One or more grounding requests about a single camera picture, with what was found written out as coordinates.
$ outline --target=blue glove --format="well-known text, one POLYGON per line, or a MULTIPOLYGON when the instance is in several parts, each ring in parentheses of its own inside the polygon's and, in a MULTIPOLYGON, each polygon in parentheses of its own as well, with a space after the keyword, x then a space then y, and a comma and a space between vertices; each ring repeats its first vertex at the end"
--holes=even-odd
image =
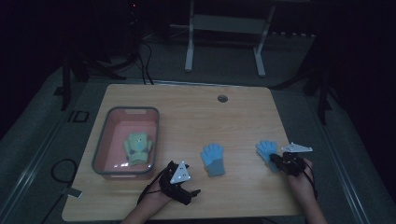
POLYGON ((219 144, 210 144, 204 147, 201 158, 209 176, 224 175, 223 154, 224 148, 219 144))
POLYGON ((276 167, 276 164, 271 162, 270 159, 271 154, 276 154, 276 142, 262 140, 256 145, 256 148, 256 152, 265 160, 271 171, 274 173, 278 172, 279 169, 276 167))

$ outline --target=metal frame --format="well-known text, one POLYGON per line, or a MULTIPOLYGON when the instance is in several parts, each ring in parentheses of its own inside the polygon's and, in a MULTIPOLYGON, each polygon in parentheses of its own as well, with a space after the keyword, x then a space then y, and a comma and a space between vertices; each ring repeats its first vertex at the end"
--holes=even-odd
POLYGON ((262 47, 264 45, 265 38, 268 35, 268 29, 274 16, 275 9, 275 6, 270 8, 266 20, 209 16, 194 14, 194 0, 190 0, 189 45, 187 47, 186 64, 184 67, 186 72, 192 71, 192 61, 194 55, 194 30, 211 30, 261 35, 260 43, 257 47, 253 48, 253 54, 256 60, 259 77, 265 77, 265 70, 262 62, 262 47))

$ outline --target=plastic container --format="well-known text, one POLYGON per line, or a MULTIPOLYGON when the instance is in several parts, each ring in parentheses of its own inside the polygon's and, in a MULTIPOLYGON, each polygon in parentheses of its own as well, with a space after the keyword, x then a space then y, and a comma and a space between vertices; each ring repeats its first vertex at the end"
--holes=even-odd
POLYGON ((153 176, 160 112, 154 107, 113 107, 107 113, 92 169, 104 179, 150 179, 153 176), (131 133, 146 133, 151 141, 148 161, 129 164, 124 143, 131 133))

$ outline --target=rubber glove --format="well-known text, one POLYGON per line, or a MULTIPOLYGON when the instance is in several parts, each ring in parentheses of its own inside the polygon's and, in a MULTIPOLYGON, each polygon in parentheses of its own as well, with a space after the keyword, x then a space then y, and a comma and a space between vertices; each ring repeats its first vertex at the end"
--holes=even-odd
POLYGON ((219 144, 210 144, 204 147, 201 158, 209 176, 224 175, 223 164, 224 148, 219 144))
POLYGON ((276 164, 271 162, 270 155, 276 154, 276 142, 261 140, 259 144, 256 145, 256 152, 265 160, 265 163, 270 167, 273 173, 279 171, 276 164))
POLYGON ((151 141, 146 133, 131 133, 124 142, 125 152, 128 157, 129 165, 147 163, 151 141))

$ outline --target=wooden table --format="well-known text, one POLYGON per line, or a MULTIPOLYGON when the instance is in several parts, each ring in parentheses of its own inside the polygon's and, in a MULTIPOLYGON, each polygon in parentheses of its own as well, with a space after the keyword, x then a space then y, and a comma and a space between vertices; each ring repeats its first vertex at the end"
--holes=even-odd
POLYGON ((118 105, 158 108, 161 116, 155 175, 169 161, 185 161, 191 180, 183 188, 202 190, 189 205, 171 202, 152 219, 301 214, 285 176, 273 174, 256 153, 255 145, 262 139, 277 141, 279 147, 289 144, 268 89, 110 85, 73 184, 82 196, 67 199, 64 220, 121 220, 151 181, 104 180, 91 168, 106 113, 118 105), (228 101, 219 102, 219 95, 227 96, 228 101), (208 177, 205 171, 200 152, 210 143, 224 146, 223 176, 208 177))

